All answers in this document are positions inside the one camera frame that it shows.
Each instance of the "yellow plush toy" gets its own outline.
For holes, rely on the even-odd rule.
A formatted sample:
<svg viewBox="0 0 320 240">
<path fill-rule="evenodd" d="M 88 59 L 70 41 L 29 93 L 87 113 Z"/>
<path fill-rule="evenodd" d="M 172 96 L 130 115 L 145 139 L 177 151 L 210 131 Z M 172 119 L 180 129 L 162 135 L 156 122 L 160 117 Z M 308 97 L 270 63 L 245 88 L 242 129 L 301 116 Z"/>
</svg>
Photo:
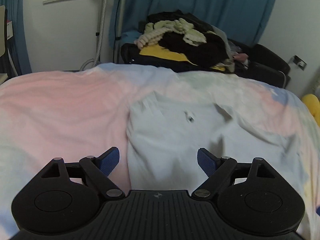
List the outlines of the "yellow plush toy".
<svg viewBox="0 0 320 240">
<path fill-rule="evenodd" d="M 320 126 L 320 102 L 315 95 L 306 95 L 302 98 L 302 102 L 307 106 L 317 124 Z"/>
</svg>

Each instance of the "blue curtain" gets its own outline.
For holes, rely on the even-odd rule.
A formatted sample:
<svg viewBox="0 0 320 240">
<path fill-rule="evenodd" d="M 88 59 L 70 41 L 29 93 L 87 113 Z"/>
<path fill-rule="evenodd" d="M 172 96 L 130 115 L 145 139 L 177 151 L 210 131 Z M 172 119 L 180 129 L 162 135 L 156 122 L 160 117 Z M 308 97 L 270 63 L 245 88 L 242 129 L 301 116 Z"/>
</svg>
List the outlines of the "blue curtain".
<svg viewBox="0 0 320 240">
<path fill-rule="evenodd" d="M 12 21 L 13 38 L 8 41 L 8 49 L 19 75 L 31 73 L 23 25 L 23 0 L 0 0 L 8 10 L 8 20 Z"/>
<path fill-rule="evenodd" d="M 111 46 L 115 37 L 118 1 L 115 0 L 110 24 Z M 267 25 L 274 2 L 275 0 L 126 0 L 122 43 L 133 43 L 139 37 L 138 24 L 146 21 L 148 15 L 180 9 L 220 28 L 228 38 L 254 45 Z"/>
</svg>

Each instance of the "white wall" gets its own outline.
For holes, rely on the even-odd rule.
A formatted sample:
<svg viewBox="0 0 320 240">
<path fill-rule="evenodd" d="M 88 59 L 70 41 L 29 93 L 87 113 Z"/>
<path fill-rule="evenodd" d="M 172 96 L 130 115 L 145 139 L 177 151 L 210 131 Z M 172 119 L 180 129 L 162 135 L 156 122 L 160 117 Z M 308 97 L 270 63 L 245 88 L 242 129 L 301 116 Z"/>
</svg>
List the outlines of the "white wall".
<svg viewBox="0 0 320 240">
<path fill-rule="evenodd" d="M 99 0 L 65 0 L 43 5 L 44 0 L 23 0 L 23 20 L 33 72 L 76 70 L 95 56 Z M 114 0 L 106 15 L 102 62 L 112 60 L 108 46 L 109 21 Z"/>
<path fill-rule="evenodd" d="M 320 0 L 276 0 L 260 44 L 285 61 L 297 55 L 308 66 L 292 66 L 288 90 L 304 95 L 320 66 Z"/>
</svg>

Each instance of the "yellow cloth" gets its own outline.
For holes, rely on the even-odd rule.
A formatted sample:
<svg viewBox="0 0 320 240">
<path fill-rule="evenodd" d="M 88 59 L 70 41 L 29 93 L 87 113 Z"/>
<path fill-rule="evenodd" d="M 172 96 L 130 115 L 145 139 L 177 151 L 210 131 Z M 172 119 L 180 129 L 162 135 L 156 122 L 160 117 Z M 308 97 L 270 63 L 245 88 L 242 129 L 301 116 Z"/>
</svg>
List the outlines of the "yellow cloth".
<svg viewBox="0 0 320 240">
<path fill-rule="evenodd" d="M 139 54 L 143 55 L 143 56 L 158 57 L 158 58 L 162 58 L 162 59 L 174 60 L 174 61 L 179 61 L 179 62 L 187 61 L 187 62 L 191 63 L 192 65 L 197 66 L 196 64 L 193 64 L 191 61 L 189 61 L 188 58 L 186 57 L 186 55 L 184 55 L 183 53 L 172 52 L 166 48 L 159 46 L 159 44 L 143 47 L 143 49 L 140 50 Z M 226 70 L 225 67 L 218 67 L 218 66 L 214 66 L 211 68 L 217 69 L 220 71 Z"/>
<path fill-rule="evenodd" d="M 302 98 L 302 102 L 307 106 L 310 113 L 316 120 L 317 124 L 320 126 L 320 102 L 315 95 L 306 95 Z"/>
</svg>

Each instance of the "bed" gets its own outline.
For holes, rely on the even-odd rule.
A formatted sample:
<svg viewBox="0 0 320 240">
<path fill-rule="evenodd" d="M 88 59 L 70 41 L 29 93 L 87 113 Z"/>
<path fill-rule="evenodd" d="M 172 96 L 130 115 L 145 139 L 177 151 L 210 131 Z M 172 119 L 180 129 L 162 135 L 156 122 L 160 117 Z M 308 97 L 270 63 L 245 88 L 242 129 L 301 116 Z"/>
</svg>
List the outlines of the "bed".
<svg viewBox="0 0 320 240">
<path fill-rule="evenodd" d="M 306 206 L 298 233 L 320 239 L 320 129 L 295 95 L 233 74 L 112 63 L 80 73 L 33 73 L 1 85 L 0 239 L 18 231 L 10 209 L 14 196 L 55 157 L 77 162 L 116 146 L 120 163 L 109 178 L 128 193 L 130 106 L 154 91 L 179 101 L 214 102 L 265 132 L 295 135 L 302 168 L 294 171 L 292 186 Z"/>
</svg>

